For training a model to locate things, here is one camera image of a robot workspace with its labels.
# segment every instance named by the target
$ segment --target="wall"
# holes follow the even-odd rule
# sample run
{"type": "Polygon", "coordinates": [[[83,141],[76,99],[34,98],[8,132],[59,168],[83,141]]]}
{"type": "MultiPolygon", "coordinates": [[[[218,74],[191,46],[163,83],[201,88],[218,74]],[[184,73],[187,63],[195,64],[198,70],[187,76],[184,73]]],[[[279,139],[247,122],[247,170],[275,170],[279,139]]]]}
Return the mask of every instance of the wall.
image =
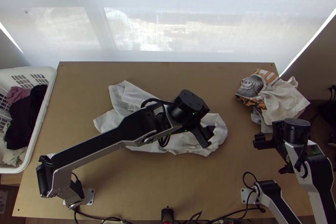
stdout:
{"type": "Polygon", "coordinates": [[[30,66],[22,52],[0,30],[0,69],[30,66]]]}
{"type": "Polygon", "coordinates": [[[295,76],[298,90],[310,100],[328,100],[328,88],[336,84],[336,16],[282,75],[295,76]]]}

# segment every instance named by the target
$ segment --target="wooden table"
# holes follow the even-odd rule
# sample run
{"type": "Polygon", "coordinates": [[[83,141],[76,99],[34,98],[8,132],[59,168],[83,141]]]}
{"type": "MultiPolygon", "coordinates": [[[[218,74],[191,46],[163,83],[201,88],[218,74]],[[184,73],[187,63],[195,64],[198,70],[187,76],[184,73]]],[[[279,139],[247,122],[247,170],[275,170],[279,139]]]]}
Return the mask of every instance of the wooden table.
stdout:
{"type": "MultiPolygon", "coordinates": [[[[124,63],[63,62],[30,165],[24,172],[14,216],[72,219],[59,198],[39,195],[35,168],[40,155],[56,153],[98,134],[93,119],[112,109],[108,86],[128,80],[163,99],[172,100],[189,89],[219,113],[227,124],[225,142],[205,158],[196,154],[153,154],[120,150],[75,170],[83,187],[94,188],[92,206],[81,206],[96,216],[127,220],[158,220],[166,206],[176,219],[203,211],[214,219],[241,203],[242,175],[251,171],[259,180],[274,179],[296,215],[311,215],[307,193],[292,174],[280,175],[284,162],[275,150],[256,150],[252,140],[260,126],[251,121],[252,108],[234,93],[241,79],[256,68],[276,72],[271,63],[124,63]]],[[[247,218],[271,217],[250,211],[247,218]]]]}

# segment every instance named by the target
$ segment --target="pink clothing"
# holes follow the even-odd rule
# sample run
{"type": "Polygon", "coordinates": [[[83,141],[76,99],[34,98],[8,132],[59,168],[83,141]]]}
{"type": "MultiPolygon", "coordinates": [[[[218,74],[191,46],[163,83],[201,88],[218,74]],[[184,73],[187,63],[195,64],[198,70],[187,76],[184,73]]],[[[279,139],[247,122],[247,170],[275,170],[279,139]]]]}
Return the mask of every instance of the pink clothing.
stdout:
{"type": "Polygon", "coordinates": [[[31,89],[24,89],[22,87],[11,87],[7,94],[7,101],[9,104],[21,100],[30,95],[31,89]]]}

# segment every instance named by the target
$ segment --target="white plastic basket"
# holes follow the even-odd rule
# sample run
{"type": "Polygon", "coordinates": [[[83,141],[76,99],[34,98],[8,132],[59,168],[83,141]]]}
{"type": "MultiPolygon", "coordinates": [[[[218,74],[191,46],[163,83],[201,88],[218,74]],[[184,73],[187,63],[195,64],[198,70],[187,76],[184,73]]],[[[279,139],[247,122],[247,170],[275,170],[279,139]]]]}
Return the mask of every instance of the white plastic basket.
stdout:
{"type": "Polygon", "coordinates": [[[0,130],[11,120],[9,114],[10,105],[6,97],[12,86],[33,88],[41,84],[48,85],[23,163],[19,167],[0,164],[0,173],[19,173],[28,166],[47,111],[55,79],[56,70],[52,67],[18,67],[0,70],[0,130]]]}

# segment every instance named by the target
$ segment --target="white curtain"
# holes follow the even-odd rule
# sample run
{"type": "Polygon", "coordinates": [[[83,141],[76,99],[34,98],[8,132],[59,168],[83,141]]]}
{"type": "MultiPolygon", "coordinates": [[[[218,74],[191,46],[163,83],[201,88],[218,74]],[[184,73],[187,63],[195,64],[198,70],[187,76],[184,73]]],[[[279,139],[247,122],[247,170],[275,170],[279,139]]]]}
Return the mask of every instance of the white curtain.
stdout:
{"type": "Polygon", "coordinates": [[[33,66],[59,61],[275,62],[282,72],[336,0],[0,0],[33,66]]]}

